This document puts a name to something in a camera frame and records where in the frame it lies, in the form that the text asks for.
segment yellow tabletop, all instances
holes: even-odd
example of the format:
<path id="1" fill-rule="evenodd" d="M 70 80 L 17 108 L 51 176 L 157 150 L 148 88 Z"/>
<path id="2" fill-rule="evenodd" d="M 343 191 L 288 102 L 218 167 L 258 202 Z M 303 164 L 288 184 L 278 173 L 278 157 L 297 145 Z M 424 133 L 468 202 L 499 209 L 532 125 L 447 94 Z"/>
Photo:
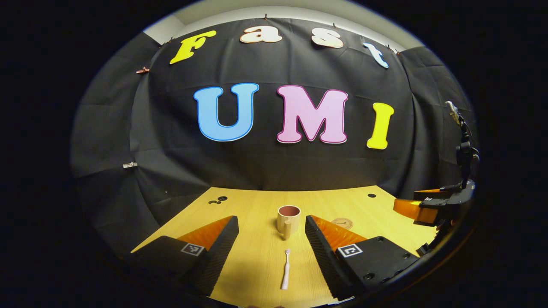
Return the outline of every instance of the yellow tabletop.
<path id="1" fill-rule="evenodd" d="M 221 204 L 209 204 L 220 196 L 228 199 Z M 178 238 L 216 220 L 236 215 L 239 234 L 210 297 L 243 307 L 320 306 L 337 299 L 331 296 L 306 238 L 305 217 L 315 215 L 328 221 L 350 219 L 353 222 L 350 231 L 365 238 L 384 236 L 417 255 L 415 250 L 432 241 L 436 230 L 414 225 L 412 219 L 394 212 L 394 199 L 377 186 L 323 191 L 211 187 L 132 252 L 159 236 Z M 287 241 L 276 229 L 277 209 L 284 205 L 301 209 L 299 229 Z M 289 288 L 281 290 L 288 248 L 291 249 Z"/>

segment toothbrush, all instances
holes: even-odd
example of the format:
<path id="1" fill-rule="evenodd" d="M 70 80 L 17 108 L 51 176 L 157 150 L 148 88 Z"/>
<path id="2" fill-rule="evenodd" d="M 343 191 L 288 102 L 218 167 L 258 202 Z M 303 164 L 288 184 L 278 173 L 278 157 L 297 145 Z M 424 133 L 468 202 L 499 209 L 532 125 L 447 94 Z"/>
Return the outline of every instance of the toothbrush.
<path id="1" fill-rule="evenodd" d="M 291 249 L 286 249 L 286 270 L 283 274 L 282 290 L 287 290 L 287 284 L 289 283 L 289 253 Z"/>

